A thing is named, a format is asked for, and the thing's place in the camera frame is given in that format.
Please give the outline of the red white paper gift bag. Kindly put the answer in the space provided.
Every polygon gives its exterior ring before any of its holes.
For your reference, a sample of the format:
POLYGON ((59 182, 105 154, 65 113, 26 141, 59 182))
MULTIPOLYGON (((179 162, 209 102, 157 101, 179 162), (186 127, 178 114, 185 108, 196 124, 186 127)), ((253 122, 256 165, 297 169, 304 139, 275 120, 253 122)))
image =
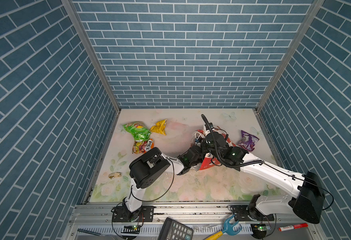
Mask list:
MULTIPOLYGON (((219 127, 213 128, 213 135, 216 140, 217 150, 220 152, 222 160, 229 160, 234 147, 237 147, 230 138, 229 134, 219 127)), ((194 140, 192 140, 192 149, 197 151, 197 158, 190 160, 190 168, 196 171, 202 171, 214 166, 223 166, 220 160, 216 157, 216 150, 213 144, 213 136, 209 130, 197 130, 194 140)))

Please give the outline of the purple snack packet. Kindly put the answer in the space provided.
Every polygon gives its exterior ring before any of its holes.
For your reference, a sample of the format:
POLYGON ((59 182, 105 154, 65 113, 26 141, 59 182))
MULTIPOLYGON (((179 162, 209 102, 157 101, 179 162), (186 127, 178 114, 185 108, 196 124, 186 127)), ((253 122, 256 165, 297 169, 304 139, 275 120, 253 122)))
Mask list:
POLYGON ((247 150, 248 152, 252 152, 258 141, 258 137, 241 130, 241 139, 238 142, 238 146, 247 150))

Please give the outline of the yellow snack packet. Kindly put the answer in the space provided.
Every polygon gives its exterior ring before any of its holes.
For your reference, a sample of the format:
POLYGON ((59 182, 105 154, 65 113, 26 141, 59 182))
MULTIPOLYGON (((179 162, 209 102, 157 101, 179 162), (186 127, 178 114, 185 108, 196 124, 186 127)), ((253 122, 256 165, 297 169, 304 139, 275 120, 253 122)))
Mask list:
POLYGON ((150 132, 166 136, 166 132, 165 132, 166 122, 167 122, 167 119, 156 122, 155 125, 150 128, 150 132))

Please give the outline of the orange colourful snack packet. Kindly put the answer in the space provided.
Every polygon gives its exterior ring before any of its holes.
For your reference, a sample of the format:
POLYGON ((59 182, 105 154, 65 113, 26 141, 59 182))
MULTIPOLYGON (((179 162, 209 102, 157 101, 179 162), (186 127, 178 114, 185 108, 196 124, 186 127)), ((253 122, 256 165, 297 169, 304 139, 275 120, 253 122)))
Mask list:
POLYGON ((135 141, 132 146, 133 154, 145 154, 154 148, 153 139, 148 139, 147 141, 137 142, 135 141))

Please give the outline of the green snack packet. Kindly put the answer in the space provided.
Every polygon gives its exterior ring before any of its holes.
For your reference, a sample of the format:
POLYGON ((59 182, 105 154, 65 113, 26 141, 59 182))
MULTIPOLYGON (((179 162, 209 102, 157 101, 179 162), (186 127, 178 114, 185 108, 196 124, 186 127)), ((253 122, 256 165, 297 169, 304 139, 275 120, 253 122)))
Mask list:
POLYGON ((123 128, 133 136, 135 142, 147 141, 151 135, 150 130, 140 121, 125 124, 123 128))

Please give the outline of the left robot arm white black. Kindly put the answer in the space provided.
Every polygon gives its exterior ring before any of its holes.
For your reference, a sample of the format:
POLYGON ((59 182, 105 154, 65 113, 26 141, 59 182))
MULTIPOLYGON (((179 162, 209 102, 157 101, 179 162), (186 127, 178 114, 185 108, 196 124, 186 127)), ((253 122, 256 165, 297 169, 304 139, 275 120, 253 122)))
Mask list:
POLYGON ((197 145, 178 157, 170 157, 157 147, 149 150, 129 165, 130 194, 123 200, 123 206, 130 213, 139 210, 144 202, 145 189, 163 173, 172 172, 174 176, 181 176, 191 169, 198 170, 202 161, 202 150, 197 145))

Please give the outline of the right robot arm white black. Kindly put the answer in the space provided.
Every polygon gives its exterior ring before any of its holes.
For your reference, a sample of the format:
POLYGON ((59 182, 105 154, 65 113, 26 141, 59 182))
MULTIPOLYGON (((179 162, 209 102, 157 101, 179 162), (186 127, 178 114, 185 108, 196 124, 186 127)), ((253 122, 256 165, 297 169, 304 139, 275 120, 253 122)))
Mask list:
POLYGON ((254 175, 283 190, 287 196, 254 195, 247 206, 251 219, 260 221, 269 215, 296 215, 302 220, 319 224, 324 210, 325 193, 319 177, 312 172, 291 172, 270 164, 237 146, 230 146, 218 132, 205 132, 201 142, 203 152, 218 163, 239 172, 254 175))

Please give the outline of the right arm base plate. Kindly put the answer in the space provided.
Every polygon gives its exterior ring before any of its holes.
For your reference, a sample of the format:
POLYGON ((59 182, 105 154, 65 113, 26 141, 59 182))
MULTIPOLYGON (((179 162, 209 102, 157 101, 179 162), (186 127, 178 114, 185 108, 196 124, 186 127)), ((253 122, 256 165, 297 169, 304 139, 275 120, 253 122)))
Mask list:
POLYGON ((235 221, 271 222, 275 220, 273 214, 263 215, 255 207, 249 208, 245 205, 231 205, 229 206, 229 209, 235 215, 235 221))

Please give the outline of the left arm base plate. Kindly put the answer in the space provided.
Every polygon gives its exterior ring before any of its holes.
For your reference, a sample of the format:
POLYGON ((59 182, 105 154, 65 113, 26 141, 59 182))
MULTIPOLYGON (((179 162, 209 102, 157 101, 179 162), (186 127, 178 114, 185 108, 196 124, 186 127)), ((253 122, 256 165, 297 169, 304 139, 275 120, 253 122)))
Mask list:
POLYGON ((117 223, 152 222, 154 206, 142 206, 134 212, 130 212, 125 205, 116 206, 112 209, 112 221, 117 223))

